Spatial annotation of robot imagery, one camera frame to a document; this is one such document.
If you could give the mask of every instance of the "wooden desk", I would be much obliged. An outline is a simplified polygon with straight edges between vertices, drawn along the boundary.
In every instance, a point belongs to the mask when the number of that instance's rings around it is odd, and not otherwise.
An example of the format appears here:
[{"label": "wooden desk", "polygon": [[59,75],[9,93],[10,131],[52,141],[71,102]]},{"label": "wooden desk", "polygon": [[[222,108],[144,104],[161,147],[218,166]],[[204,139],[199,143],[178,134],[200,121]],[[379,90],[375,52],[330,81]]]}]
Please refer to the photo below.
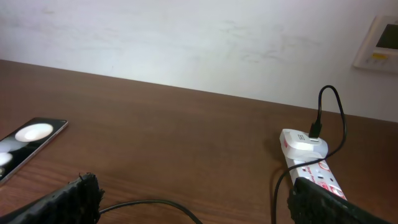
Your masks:
[{"label": "wooden desk", "polygon": [[[102,208],[163,198],[205,224],[270,223],[271,187],[286,168],[279,134],[308,130],[316,118],[305,108],[7,61],[0,96],[0,136],[35,116],[70,122],[1,187],[0,215],[93,172],[106,191]],[[328,163],[350,202],[397,223],[398,124],[347,120],[346,145]],[[324,113],[322,138],[338,145],[338,114]],[[293,223],[290,186],[286,178],[280,188],[279,223]],[[172,207],[138,205],[99,223],[192,222]]]}]

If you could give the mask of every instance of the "cable cord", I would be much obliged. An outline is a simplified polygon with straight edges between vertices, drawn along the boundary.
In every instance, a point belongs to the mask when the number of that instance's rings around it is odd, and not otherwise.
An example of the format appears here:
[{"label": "cable cord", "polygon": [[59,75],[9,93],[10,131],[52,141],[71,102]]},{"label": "cable cord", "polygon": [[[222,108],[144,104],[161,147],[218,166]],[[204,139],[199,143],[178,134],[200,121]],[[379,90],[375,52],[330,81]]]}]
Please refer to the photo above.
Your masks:
[{"label": "cable cord", "polygon": [[283,172],[283,174],[279,177],[279,180],[278,180],[278,182],[276,183],[276,186],[275,186],[274,198],[273,198],[272,208],[271,208],[272,209],[272,211],[271,211],[271,223],[272,224],[276,224],[276,209],[277,209],[278,189],[279,189],[279,185],[282,182],[283,178],[293,169],[296,169],[296,168],[299,168],[299,167],[302,167],[302,166],[308,166],[308,165],[316,164],[318,162],[321,162],[321,161],[331,157],[332,155],[336,154],[336,152],[338,152],[343,147],[343,145],[344,145],[344,143],[346,141],[346,138],[347,138],[346,117],[344,115],[343,106],[341,105],[341,101],[340,101],[340,97],[338,95],[338,92],[337,92],[336,88],[331,86],[331,85],[324,86],[319,92],[319,97],[318,97],[318,116],[317,116],[316,123],[320,124],[320,120],[321,120],[321,116],[322,116],[322,93],[327,88],[331,88],[333,90],[333,92],[335,93],[335,95],[336,95],[336,100],[337,100],[337,103],[338,103],[338,107],[340,109],[341,120],[343,122],[343,139],[341,140],[340,145],[333,152],[329,153],[325,158],[317,159],[317,160],[311,161],[311,162],[305,162],[303,164],[297,164],[297,165],[294,165],[292,167],[289,167],[287,170],[285,170]]},{"label": "cable cord", "polygon": [[139,205],[139,204],[145,204],[145,203],[162,203],[162,204],[173,206],[173,207],[181,210],[183,213],[187,214],[192,219],[192,221],[194,221],[196,224],[202,224],[202,222],[189,209],[185,208],[184,206],[182,206],[178,203],[175,203],[175,202],[172,202],[169,200],[138,200],[138,201],[133,201],[133,202],[120,203],[120,204],[113,205],[109,208],[105,208],[105,209],[99,211],[99,214],[102,215],[105,212],[109,212],[114,209],[125,207],[125,206]]}]

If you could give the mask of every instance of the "power strip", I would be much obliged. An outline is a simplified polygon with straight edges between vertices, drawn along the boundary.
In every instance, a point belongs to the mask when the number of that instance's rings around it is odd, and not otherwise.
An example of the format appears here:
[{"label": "power strip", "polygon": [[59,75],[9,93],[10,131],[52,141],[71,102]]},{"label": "power strip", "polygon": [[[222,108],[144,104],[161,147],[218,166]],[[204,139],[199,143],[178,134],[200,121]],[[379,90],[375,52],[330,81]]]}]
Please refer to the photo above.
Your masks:
[{"label": "power strip", "polygon": [[[303,164],[306,161],[311,161],[311,159],[315,160],[320,158],[319,156],[322,155],[317,152],[321,152],[323,154],[322,157],[325,157],[328,152],[328,146],[324,140],[317,139],[316,141],[310,141],[307,133],[293,129],[283,129],[279,140],[288,167]],[[347,200],[326,161],[293,169],[290,171],[290,176],[293,184],[297,177],[304,177]]]},{"label": "power strip", "polygon": [[[288,167],[303,164],[303,161],[297,161],[293,159],[289,159],[285,157],[286,163]],[[331,170],[326,163],[326,161],[321,161],[316,164],[312,164],[309,166],[303,166],[296,169],[292,169],[290,171],[290,176],[292,178],[292,182],[296,181],[297,177],[305,177],[308,180],[318,184],[319,186],[323,187],[324,189],[334,193],[335,195],[347,200],[343,191],[341,190],[340,186],[335,179],[335,176],[331,173]]]}]

